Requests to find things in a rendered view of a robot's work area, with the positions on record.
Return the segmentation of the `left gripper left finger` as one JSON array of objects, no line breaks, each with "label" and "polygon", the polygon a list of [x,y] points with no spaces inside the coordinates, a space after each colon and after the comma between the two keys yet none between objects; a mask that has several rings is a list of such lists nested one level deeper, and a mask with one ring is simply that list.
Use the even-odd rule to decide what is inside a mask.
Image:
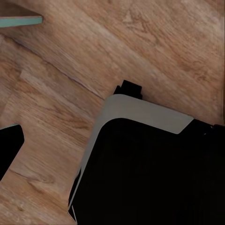
[{"label": "left gripper left finger", "polygon": [[0,181],[23,144],[24,135],[20,125],[0,130]]}]

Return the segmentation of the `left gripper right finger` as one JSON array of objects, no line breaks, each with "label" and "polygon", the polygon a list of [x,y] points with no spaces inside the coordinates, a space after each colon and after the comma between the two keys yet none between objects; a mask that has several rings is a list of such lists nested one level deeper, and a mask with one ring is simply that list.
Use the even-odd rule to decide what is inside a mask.
[{"label": "left gripper right finger", "polygon": [[210,142],[217,150],[218,154],[221,156],[223,161],[225,162],[225,127],[221,125],[214,125],[211,136]]}]

